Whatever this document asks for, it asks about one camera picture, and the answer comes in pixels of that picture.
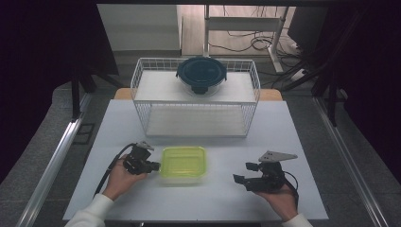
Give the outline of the white wire rack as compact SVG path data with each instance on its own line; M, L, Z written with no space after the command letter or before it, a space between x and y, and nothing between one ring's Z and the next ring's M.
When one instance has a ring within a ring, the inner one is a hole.
M252 60L219 61L226 78L202 95L177 74L183 59L141 58L131 97L147 136L246 136L260 97Z

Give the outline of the black curtain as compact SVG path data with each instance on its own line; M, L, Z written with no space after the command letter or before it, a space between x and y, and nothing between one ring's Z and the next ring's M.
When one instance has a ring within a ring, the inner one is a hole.
M401 0L368 0L336 65L345 110L401 182Z
M72 77L116 75L96 0L0 0L0 183Z

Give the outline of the white metal desk frame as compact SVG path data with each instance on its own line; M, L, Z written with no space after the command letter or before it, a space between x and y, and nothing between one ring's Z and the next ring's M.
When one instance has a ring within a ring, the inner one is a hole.
M283 74L284 69L277 56L277 45L280 41L282 30L287 19L289 7L285 7L279 17L211 17L210 6L204 6L204 57L209 56L209 32L210 31L260 31L272 32L273 38L268 47L271 62L275 72Z

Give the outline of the white cabinet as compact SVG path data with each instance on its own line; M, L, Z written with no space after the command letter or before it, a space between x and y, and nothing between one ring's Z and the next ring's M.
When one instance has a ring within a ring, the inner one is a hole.
M182 14L177 5L98 4L113 51L178 51Z

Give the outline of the black tripod stand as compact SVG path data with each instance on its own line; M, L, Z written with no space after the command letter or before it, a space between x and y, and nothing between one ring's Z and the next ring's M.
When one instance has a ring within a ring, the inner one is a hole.
M96 90L96 83L92 75L98 76L116 88L123 88L124 85L114 79L105 71L100 70L88 64L75 64L72 67L71 76L71 95L72 95L72 122L76 122L81 114L79 87L82 87L85 93L93 93Z
M297 7L289 26L289 37L301 47L301 61L288 73L306 68L307 73L281 88L290 91L313 78L317 81L311 89L313 96L328 91L327 117L334 127L338 79L334 73L336 63L355 30L357 19L342 9Z

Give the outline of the person's right hand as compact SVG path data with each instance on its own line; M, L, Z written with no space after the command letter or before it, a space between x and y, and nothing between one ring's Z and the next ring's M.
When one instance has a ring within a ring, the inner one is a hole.
M277 192L256 192L256 195L266 200L283 222L290 221L298 215L295 197L286 184Z

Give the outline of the aluminium rail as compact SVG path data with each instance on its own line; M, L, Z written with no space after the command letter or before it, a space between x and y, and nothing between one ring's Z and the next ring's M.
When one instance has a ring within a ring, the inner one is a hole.
M312 100L316 105L319 115L321 116L342 161L344 162L344 166L350 175L350 178L362 200L363 205L365 206L365 209L368 212L373 225L375 227L390 227L389 222L386 220L374 193L363 178L354 158L350 153L349 148L346 146L342 136L340 135L339 130L333 125L327 116L327 110L323 100L319 97L313 97Z
M82 119L86 114L88 105L92 99L92 95L84 94L83 98L78 104L78 117L71 120L67 125L60 142L58 143L53 155L48 162L44 173L39 180L35 190L33 191L25 210L20 216L16 223L16 227L32 227L37 216L39 215L44 201L55 182L57 175L61 169L61 165L68 153L68 150L72 146L74 138L78 132L78 129L82 123Z

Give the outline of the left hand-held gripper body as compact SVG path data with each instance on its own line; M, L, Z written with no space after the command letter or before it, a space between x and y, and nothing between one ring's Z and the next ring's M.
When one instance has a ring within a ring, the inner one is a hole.
M127 148L131 148L131 152L124 158L123 167L132 175L150 173L148 172L147 162L150 162L148 157L153 147L147 142L142 141L135 144L128 144L123 148L123 151Z

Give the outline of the person's left hand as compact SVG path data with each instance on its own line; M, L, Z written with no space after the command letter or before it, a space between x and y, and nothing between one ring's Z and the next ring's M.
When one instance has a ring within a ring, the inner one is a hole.
M144 180L147 177L147 173L139 175L132 175L129 171L124 168L124 161L127 155L123 155L119 158L109 176L109 180L102 194L112 201L115 201L118 197L125 194L130 188L137 182Z

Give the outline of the green plastic container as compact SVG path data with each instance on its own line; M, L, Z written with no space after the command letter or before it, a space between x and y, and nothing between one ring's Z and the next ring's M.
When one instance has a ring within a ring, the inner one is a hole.
M207 172L206 150L202 147L164 148L161 156L160 184L194 185L203 182Z

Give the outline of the black bracket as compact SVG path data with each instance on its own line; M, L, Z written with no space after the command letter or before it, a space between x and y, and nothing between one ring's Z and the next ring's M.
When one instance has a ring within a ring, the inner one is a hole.
M74 138L74 145L88 145L95 129L94 123L81 124Z

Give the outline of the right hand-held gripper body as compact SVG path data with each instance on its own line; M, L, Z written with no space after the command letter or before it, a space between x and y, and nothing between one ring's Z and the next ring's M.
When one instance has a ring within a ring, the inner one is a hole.
M276 151L266 151L259 159L258 171L262 172L260 178L247 179L250 183L246 189L253 192L277 192L286 184L292 192L296 192L298 186L293 186L285 176L281 161L297 159L296 154L288 154Z

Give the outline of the round container with blue lid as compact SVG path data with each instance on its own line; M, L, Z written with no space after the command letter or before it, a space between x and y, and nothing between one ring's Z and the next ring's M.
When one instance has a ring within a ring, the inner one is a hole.
M176 77L191 95L212 96L227 80L227 69L213 58L196 57L180 63Z

